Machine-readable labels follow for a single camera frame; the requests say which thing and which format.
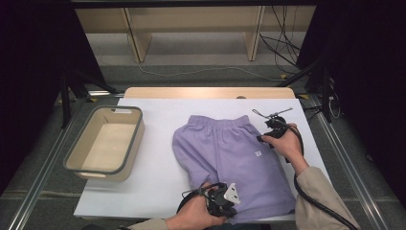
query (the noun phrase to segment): black cable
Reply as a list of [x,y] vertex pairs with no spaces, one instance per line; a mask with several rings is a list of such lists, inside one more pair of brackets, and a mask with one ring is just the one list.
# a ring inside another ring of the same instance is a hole
[[350,230],[356,230],[357,228],[351,223],[349,222],[346,218],[343,218],[341,215],[339,215],[338,213],[332,211],[331,209],[329,209],[328,207],[326,207],[325,205],[321,204],[320,202],[318,202],[317,200],[313,199],[312,197],[310,197],[308,194],[305,193],[305,191],[302,190],[302,188],[299,186],[298,181],[296,179],[296,175],[293,179],[293,183],[295,184],[295,188],[298,191],[299,195],[302,196],[307,202],[309,202],[310,204],[316,206],[318,209],[322,210],[323,212],[327,213],[329,216],[331,216],[334,219],[337,219],[339,222],[341,222],[342,224],[346,225]]
[[208,185],[208,186],[206,186],[206,187],[202,187],[202,186],[203,186],[203,184],[202,184],[202,185],[201,185],[198,189],[196,189],[196,190],[189,190],[189,191],[183,192],[183,193],[182,193],[183,200],[182,200],[181,203],[179,204],[179,207],[178,207],[176,213],[179,213],[179,211],[182,209],[182,207],[183,207],[189,200],[191,200],[191,199],[192,199],[193,197],[195,197],[195,196],[204,196],[204,197],[208,198],[208,197],[205,195],[205,192],[206,192],[207,190],[213,188],[213,187],[220,186],[220,185],[224,185],[224,183],[218,182],[218,183],[215,183],[215,184]]
[[313,106],[313,107],[307,107],[304,109],[304,112],[308,111],[308,110],[313,110],[313,109],[321,109],[322,107],[320,105],[317,106]]
[[299,6],[296,7],[295,13],[294,13],[295,16],[293,17],[293,25],[292,25],[292,36],[291,36],[291,39],[293,39],[293,32],[295,31],[296,14],[297,14],[297,12],[298,12],[298,8],[299,8]]
[[[279,46],[279,42],[277,43],[277,46],[275,47],[275,50],[278,52],[278,46]],[[276,56],[274,56],[274,60],[275,60],[275,63],[276,63],[276,65],[277,66],[279,66],[279,64],[278,64],[278,60],[277,60],[277,57]]]
[[[286,45],[288,44],[286,41],[277,40],[277,39],[274,38],[274,37],[264,36],[264,35],[262,35],[262,34],[259,34],[259,35],[262,36],[262,38],[266,38],[266,39],[270,39],[270,40],[274,40],[274,41],[279,41],[279,42],[281,42],[281,43],[283,43],[283,44],[286,44]],[[301,48],[295,46],[294,44],[291,44],[290,46],[291,46],[293,49],[296,49],[296,50],[298,50],[298,51],[301,51]]]
[[[297,12],[297,9],[298,9],[298,8],[296,8],[296,10],[295,10],[295,17],[294,17],[294,21],[293,21],[292,37],[293,37],[293,30],[294,30],[294,28],[295,28],[295,23],[296,23],[296,12]],[[283,19],[283,28],[284,28],[284,30],[283,30],[283,35],[284,35],[285,40],[289,43],[289,46],[292,48],[292,46],[294,46],[294,45],[293,45],[293,43],[290,41],[290,39],[287,37],[287,35],[286,35],[286,28],[285,28],[285,25],[284,25],[284,22],[285,22],[285,20],[286,20],[286,16],[287,16],[287,6],[284,7],[284,19]],[[296,57],[296,59],[297,59],[297,58],[298,58],[298,54],[296,54],[296,52],[295,52],[294,49],[292,49],[292,52],[293,52],[293,54],[295,54],[295,57]]]
[[281,37],[282,37],[282,35],[283,35],[284,28],[283,28],[282,25],[281,25],[280,19],[278,18],[277,14],[276,14],[276,12],[275,12],[274,7],[272,7],[272,11],[274,12],[275,17],[276,17],[277,20],[278,20],[278,24],[280,25],[280,28],[281,28],[280,37],[278,38],[278,43],[277,43],[277,46],[275,47],[275,50],[278,51],[278,46],[279,46],[279,44],[280,44],[280,41],[281,41]]
[[317,110],[317,112],[315,112],[311,117],[307,118],[307,123],[310,124],[311,120],[319,113],[321,113],[323,111],[322,108],[320,108],[319,110]]
[[297,66],[296,66],[296,63],[294,63],[294,62],[292,62],[291,60],[287,59],[286,57],[284,57],[283,55],[281,55],[276,49],[274,49],[271,45],[269,45],[268,42],[266,42],[266,40],[264,39],[264,37],[263,37],[261,34],[259,34],[259,36],[260,36],[260,38],[262,39],[263,43],[265,43],[265,46],[266,46],[269,50],[271,50],[275,55],[277,55],[277,56],[283,58],[283,59],[286,60],[289,64],[291,64],[291,65],[297,67]]
[[[301,143],[301,150],[302,150],[302,154],[305,154],[305,150],[304,150],[304,144],[303,144],[303,139],[302,139],[302,135],[299,133],[299,131],[297,131],[295,128],[293,128],[292,126],[289,126],[288,124],[281,122],[279,120],[274,119],[274,122],[277,122],[281,125],[283,125],[286,128],[289,128],[291,131],[293,131],[293,133],[296,134],[296,136],[299,139],[299,142]],[[294,185],[296,190],[298,191],[299,195],[302,196],[307,202],[309,202],[310,204],[314,205],[316,208],[322,210],[323,212],[325,212],[326,214],[330,215],[331,217],[333,217],[334,219],[337,219],[339,222],[341,222],[342,224],[346,225],[350,230],[356,230],[357,228],[348,220],[346,220],[345,218],[343,218],[341,215],[339,215],[338,213],[332,211],[331,209],[329,209],[328,207],[326,207],[325,205],[323,205],[322,203],[318,202],[317,200],[315,200],[314,198],[310,197],[309,195],[307,195],[305,193],[305,191],[302,190],[302,188],[299,186],[298,181],[296,179],[296,175],[293,179]]]
[[[278,24],[279,24],[279,26],[280,26],[280,28],[281,28],[280,39],[281,39],[281,36],[283,35],[284,40],[285,40],[289,45],[293,45],[292,42],[290,41],[290,39],[287,37],[287,35],[286,35],[286,30],[285,30],[285,21],[286,21],[286,14],[287,14],[287,6],[284,6],[284,7],[283,7],[283,12],[282,12],[282,15],[283,15],[283,18],[282,18],[282,19],[283,19],[283,21],[282,21],[282,24],[281,24],[280,19],[279,19],[278,16],[277,16],[277,13],[276,13],[275,8],[274,8],[273,6],[272,6],[272,11],[274,12],[274,14],[275,14],[275,16],[276,16],[276,18],[277,18]],[[295,61],[294,58],[292,57],[292,54],[290,53],[289,47],[286,46],[286,48],[287,48],[287,51],[288,51],[290,57],[293,59],[293,61]]]

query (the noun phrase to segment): bin rim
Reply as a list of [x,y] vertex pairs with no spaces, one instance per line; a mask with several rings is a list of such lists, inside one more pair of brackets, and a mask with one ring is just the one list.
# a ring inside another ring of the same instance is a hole
[[96,173],[96,174],[112,175],[112,174],[117,174],[117,173],[119,173],[119,172],[122,171],[123,168],[125,167],[125,163],[126,163],[126,161],[127,161],[127,159],[128,159],[129,152],[131,151],[132,145],[134,144],[135,136],[136,136],[136,134],[138,133],[138,129],[139,129],[139,127],[140,127],[140,123],[141,123],[142,120],[143,120],[143,116],[144,116],[143,110],[142,110],[140,107],[137,107],[137,106],[127,106],[127,105],[126,105],[126,106],[123,106],[123,105],[98,105],[98,106],[96,106],[95,108],[92,109],[91,113],[90,113],[89,116],[86,118],[85,124],[88,124],[89,121],[93,118],[93,115],[94,115],[99,109],[102,109],[102,108],[135,109],[135,110],[139,110],[139,111],[140,111],[140,119],[138,119],[137,124],[136,124],[136,126],[135,126],[134,133],[133,133],[132,136],[131,136],[131,140],[130,140],[131,145],[128,146],[128,149],[127,149],[127,151],[126,151],[126,153],[125,153],[125,156],[124,156],[122,165],[121,165],[119,168],[117,168],[116,170],[113,170],[113,171],[77,170],[77,169],[71,169],[71,168],[69,168],[69,167],[67,166],[67,162],[68,162],[68,160],[69,160],[69,157],[70,157],[72,151],[74,150],[76,144],[78,143],[78,141],[79,141],[81,135],[83,134],[84,130],[86,129],[86,126],[83,126],[83,127],[80,129],[78,136],[75,138],[74,143],[73,143],[72,146],[69,148],[68,152],[66,153],[66,155],[65,155],[65,157],[64,157],[64,159],[63,159],[63,167],[65,168],[65,170],[68,170],[68,171],[71,171],[71,172],[74,172],[74,173]]

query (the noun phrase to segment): forearm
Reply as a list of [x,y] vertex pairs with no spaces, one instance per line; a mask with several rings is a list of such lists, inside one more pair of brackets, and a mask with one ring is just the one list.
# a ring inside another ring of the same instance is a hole
[[287,156],[290,164],[293,167],[296,175],[301,174],[305,169],[308,168],[308,164],[300,153],[292,154],[293,156]]

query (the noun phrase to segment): white table surface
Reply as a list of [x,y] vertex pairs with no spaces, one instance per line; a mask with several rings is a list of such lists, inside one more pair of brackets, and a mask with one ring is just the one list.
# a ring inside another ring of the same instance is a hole
[[[328,178],[304,112],[296,99],[120,99],[118,105],[140,107],[146,130],[130,177],[124,182],[91,179],[74,213],[80,218],[164,219],[175,214],[182,193],[189,190],[187,173],[178,165],[171,148],[173,132],[185,125],[191,115],[214,119],[236,119],[248,115],[260,133],[271,129],[264,115],[293,109],[281,114],[296,123],[304,139],[304,157],[310,166],[320,168]],[[294,171],[280,157],[294,196]],[[258,222],[294,220],[293,215],[261,219]]]

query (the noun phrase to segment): shorts waistband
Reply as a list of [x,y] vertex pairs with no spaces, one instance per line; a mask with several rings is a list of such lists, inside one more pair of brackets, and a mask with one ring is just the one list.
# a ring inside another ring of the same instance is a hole
[[188,121],[189,125],[201,125],[205,127],[242,127],[250,125],[250,120],[247,115],[234,120],[216,120],[206,116],[191,115]]

